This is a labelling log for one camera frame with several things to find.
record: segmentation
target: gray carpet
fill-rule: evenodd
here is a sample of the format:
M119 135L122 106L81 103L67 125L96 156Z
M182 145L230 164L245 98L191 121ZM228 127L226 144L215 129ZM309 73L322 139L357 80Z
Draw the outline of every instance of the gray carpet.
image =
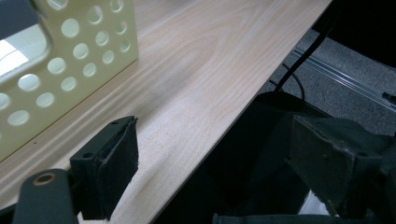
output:
M297 45L298 49L307 49L318 35L309 31ZM396 95L396 69L382 63L370 60L356 51L348 49L337 42L326 39L314 52L314 57L366 83L380 92ZM295 60L289 56L285 64L291 66ZM276 83L286 73L283 66L279 66L271 79ZM357 121L372 133L394 135L396 132L396 113L379 103L353 91L352 89L323 76L303 64L295 74L301 80L305 90L305 100L335 118L345 118ZM275 86L266 83L262 92L272 91ZM301 97L296 81L291 78L283 90Z

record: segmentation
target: light wood tabletop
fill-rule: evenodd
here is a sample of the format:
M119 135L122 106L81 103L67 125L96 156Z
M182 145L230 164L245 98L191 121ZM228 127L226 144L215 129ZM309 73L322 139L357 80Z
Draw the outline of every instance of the light wood tabletop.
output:
M149 223L330 2L134 0L138 60L0 163L0 207L24 178L68 168L107 123L135 115L139 170L110 223Z

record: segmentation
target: circular hole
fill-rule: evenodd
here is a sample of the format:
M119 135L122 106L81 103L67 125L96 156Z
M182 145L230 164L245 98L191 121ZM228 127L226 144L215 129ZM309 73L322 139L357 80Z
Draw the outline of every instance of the circular hole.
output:
M84 159L89 159L89 158L91 158L93 156L93 154L91 153L91 152L87 152L87 153L85 153L84 155L82 155L82 158L84 158Z
M126 29L127 29L127 23L126 23L126 21L122 21L118 24L116 31L117 31L117 33L119 33L121 35L121 34L125 33Z
M50 7L59 11L66 7L67 0L47 0L47 3Z
M37 89L37 87L40 85L40 79L38 76L33 75L33 74L28 74L20 78L18 81L18 86L21 88L23 91L33 91Z
M96 73L96 64L94 63L88 63L87 65L84 66L84 69L82 70L82 74L85 77L91 77L95 75Z
M105 63L105 64L109 64L109 63L113 62L113 60L114 60L113 50L106 51L106 53L103 55L102 60L103 60L103 63Z
M88 55L88 46L84 43L77 44L73 49L73 55L77 59L84 59Z
M121 42L120 50L122 52L126 52L126 51L128 51L129 47L131 47L129 40L124 40Z
M29 120L29 113L26 110L19 110L8 117L8 123L13 126L20 126Z
M111 7L111 10L113 10L114 12L120 12L123 7L123 1L122 0L111 0L110 7Z
M49 61L47 68L53 75L58 75L61 74L66 68L66 62L62 58L54 58Z
M61 84L61 88L64 91L72 91L76 86L77 81L74 77L67 77Z
M56 178L56 174L53 173L43 174L36 177L35 180L33 180L33 184L36 186L48 185L55 178Z
M35 100L35 103L40 107L48 107L52 105L54 101L55 96L50 92L46 92L38 96L37 100Z
M75 19L68 19L62 24L62 34L67 37L75 37L79 32L79 24Z
M96 35L95 41L96 44L99 46L103 46L108 42L108 32L107 31L101 31Z
M9 96L0 92L0 110L7 108L9 103L11 103Z
M103 18L103 11L99 6L94 6L91 7L90 10L88 10L88 15L87 19L93 24L99 23Z

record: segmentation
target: plastic basket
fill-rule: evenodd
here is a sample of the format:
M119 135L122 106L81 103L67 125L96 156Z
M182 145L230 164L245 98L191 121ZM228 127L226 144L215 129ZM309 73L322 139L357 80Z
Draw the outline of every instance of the plastic basket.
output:
M0 77L0 161L137 59L131 0L35 0L49 46Z

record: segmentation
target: wood grain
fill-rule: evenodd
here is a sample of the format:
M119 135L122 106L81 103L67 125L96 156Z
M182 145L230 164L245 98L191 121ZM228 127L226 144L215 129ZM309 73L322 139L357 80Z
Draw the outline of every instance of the wood grain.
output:
M135 0L139 59L0 164L0 207L135 115L139 170L110 223L152 221L330 2Z

